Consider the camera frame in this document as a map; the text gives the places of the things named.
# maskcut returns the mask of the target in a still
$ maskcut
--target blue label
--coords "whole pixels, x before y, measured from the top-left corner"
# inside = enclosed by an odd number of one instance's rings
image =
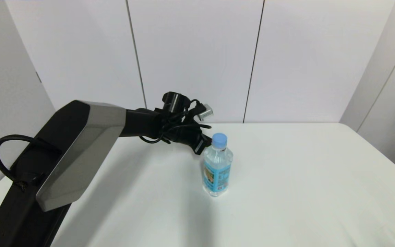
[[[228,186],[229,171],[231,164],[220,170],[216,170],[207,162],[204,163],[204,183],[210,191],[219,192]]]

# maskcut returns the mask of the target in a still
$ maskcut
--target plastic bottle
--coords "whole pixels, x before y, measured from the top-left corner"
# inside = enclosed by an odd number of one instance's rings
[[[204,152],[204,189],[218,197],[228,188],[232,152],[226,147],[228,138],[223,133],[213,135],[213,143]]]

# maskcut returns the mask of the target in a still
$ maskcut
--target panel seam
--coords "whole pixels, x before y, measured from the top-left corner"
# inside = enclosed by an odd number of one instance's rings
[[[130,18],[129,2],[126,1],[127,16],[129,18],[130,33],[132,34],[133,48],[135,50],[136,65],[138,66],[138,75],[140,76],[141,90],[143,91],[144,106],[147,109],[146,93],[144,92],[143,77],[141,76],[140,60],[138,59],[138,51],[136,50],[135,35],[133,34],[132,19]]]
[[[246,96],[245,112],[243,114],[243,123],[245,123],[246,109],[248,108],[249,91],[251,90],[252,74],[254,73],[255,55],[257,54],[257,46],[259,44],[260,28],[262,27],[263,10],[265,9],[265,0],[263,0],[262,14],[260,15],[259,31],[257,33],[257,41],[255,43],[254,59],[252,60],[251,77],[249,77],[248,95]]]
[[[376,105],[376,102],[378,101],[380,95],[382,94],[383,90],[385,89],[385,86],[387,85],[388,81],[390,80],[390,78],[391,78],[391,76],[392,76],[394,70],[395,70],[395,65],[394,65],[394,67],[392,68],[390,74],[388,75],[388,78],[387,78],[387,80],[385,81],[384,85],[382,86],[381,91],[379,92],[378,96],[376,97],[376,99],[374,100],[374,102],[373,102],[373,104],[371,105],[370,109],[368,110],[367,115],[364,117],[364,119],[362,120],[361,124],[359,125],[359,128],[358,128],[358,130],[356,131],[357,133],[359,133],[359,130],[362,128],[362,125],[364,124],[365,120],[367,120],[367,118],[368,118],[368,116],[370,115],[372,109],[374,108],[374,105]]]

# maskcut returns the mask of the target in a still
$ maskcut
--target white table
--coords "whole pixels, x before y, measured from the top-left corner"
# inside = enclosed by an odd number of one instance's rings
[[[122,138],[54,247],[395,246],[395,165],[340,124],[218,124],[234,152],[227,193],[201,156]],[[0,203],[10,186],[0,182]]]

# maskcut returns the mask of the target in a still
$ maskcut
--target black cable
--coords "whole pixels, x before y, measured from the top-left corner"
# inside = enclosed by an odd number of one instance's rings
[[[20,134],[11,134],[9,136],[4,136],[0,139],[0,147],[4,142],[7,141],[24,141],[24,142],[30,142],[31,144],[37,145],[39,147],[42,147],[46,150],[52,150],[52,151],[57,151],[58,149],[56,147],[54,147],[53,145],[50,145],[44,141],[35,139],[33,137],[30,136],[23,136]],[[13,181],[13,183],[17,184],[18,186],[21,187],[22,191],[25,191],[25,187],[26,187],[26,182],[25,181],[21,181],[19,179],[17,179],[15,177],[15,175],[12,174],[12,172],[10,172],[10,170],[5,167],[5,165],[3,164],[1,158],[0,158],[0,171],[6,176],[8,177],[11,181]]]
[[[156,139],[156,140],[154,140],[154,141],[150,141],[150,140],[144,138],[143,136],[140,136],[140,139],[141,139],[141,140],[143,140],[144,142],[150,143],[150,144],[157,143],[157,142],[159,142],[162,138],[163,138],[163,134],[161,134],[161,136],[158,137],[158,139]]]

